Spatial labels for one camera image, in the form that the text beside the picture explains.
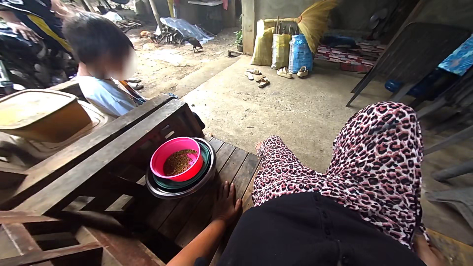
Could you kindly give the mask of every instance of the green bowl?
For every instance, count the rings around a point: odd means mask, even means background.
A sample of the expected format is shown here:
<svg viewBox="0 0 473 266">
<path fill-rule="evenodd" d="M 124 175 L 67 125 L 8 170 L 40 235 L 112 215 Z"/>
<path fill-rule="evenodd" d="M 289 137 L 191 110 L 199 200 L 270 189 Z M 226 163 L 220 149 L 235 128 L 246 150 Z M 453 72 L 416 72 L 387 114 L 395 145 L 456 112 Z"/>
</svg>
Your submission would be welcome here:
<svg viewBox="0 0 473 266">
<path fill-rule="evenodd" d="M 205 173 L 207 172 L 210 166 L 210 162 L 209 162 L 210 150 L 207 146 L 205 146 L 202 143 L 199 143 L 199 145 L 201 146 L 201 154 L 202 154 L 203 163 L 202 163 L 202 167 L 200 171 L 193 178 L 186 181 L 182 181 L 182 182 L 176 182 L 170 179 L 157 177 L 155 174 L 153 174 L 153 179 L 156 182 L 156 184 L 163 189 L 174 190 L 174 189 L 181 189 L 183 187 L 191 185 L 194 182 L 200 180 L 201 177 L 205 175 Z"/>
</svg>

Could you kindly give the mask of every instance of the dark hair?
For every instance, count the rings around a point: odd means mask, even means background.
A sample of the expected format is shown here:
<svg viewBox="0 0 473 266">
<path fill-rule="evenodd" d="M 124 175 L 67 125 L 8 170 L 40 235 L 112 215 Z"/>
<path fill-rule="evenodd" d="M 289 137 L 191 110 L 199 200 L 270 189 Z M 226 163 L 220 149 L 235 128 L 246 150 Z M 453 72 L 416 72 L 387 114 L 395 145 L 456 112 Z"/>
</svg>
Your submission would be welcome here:
<svg viewBox="0 0 473 266">
<path fill-rule="evenodd" d="M 130 39 L 117 25 L 90 12 L 78 12 L 67 18 L 62 33 L 76 59 L 85 64 L 107 53 L 120 58 L 128 54 L 130 47 L 133 48 Z"/>
</svg>

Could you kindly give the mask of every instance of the blue sack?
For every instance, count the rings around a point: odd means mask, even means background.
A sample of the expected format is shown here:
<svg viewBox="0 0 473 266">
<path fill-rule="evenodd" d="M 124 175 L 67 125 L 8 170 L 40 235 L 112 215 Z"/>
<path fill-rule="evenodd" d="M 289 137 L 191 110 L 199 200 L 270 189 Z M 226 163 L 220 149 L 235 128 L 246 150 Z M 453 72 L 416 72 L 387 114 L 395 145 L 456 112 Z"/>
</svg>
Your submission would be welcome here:
<svg viewBox="0 0 473 266">
<path fill-rule="evenodd" d="M 293 35 L 289 45 L 289 72 L 295 74 L 303 66 L 312 71 L 312 52 L 306 37 L 303 34 Z"/>
</svg>

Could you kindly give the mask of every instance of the pink bowl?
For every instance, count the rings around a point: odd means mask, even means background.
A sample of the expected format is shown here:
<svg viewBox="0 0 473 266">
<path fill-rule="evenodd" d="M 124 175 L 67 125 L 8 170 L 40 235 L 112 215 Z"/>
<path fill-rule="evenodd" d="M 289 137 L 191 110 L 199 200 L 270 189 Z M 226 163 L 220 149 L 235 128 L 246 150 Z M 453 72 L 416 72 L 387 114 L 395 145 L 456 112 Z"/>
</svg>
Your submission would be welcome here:
<svg viewBox="0 0 473 266">
<path fill-rule="evenodd" d="M 163 167 L 166 159 L 176 151 L 186 149 L 197 151 L 197 154 L 187 154 L 187 156 L 191 158 L 191 162 L 189 163 L 190 167 L 178 175 L 169 177 L 165 176 Z M 161 145 L 153 153 L 153 156 L 151 156 L 151 162 L 149 163 L 149 166 L 151 167 L 151 171 L 158 177 L 167 178 L 176 182 L 182 182 L 193 178 L 200 171 L 202 164 L 203 159 L 201 155 L 201 147 L 197 141 L 188 137 L 179 137 L 171 139 Z"/>
</svg>

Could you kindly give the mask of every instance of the child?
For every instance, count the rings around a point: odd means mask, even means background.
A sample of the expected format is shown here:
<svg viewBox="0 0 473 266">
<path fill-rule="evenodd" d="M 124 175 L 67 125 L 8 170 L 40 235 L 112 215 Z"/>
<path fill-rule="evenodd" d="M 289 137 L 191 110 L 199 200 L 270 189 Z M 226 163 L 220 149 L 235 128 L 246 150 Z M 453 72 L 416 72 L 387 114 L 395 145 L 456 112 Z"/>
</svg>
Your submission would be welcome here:
<svg viewBox="0 0 473 266">
<path fill-rule="evenodd" d="M 145 102 L 138 92 L 128 91 L 117 81 L 133 75 L 137 59 L 133 44 L 112 21 L 79 12 L 65 20 L 62 32 L 79 60 L 77 79 L 91 104 L 119 117 Z"/>
</svg>

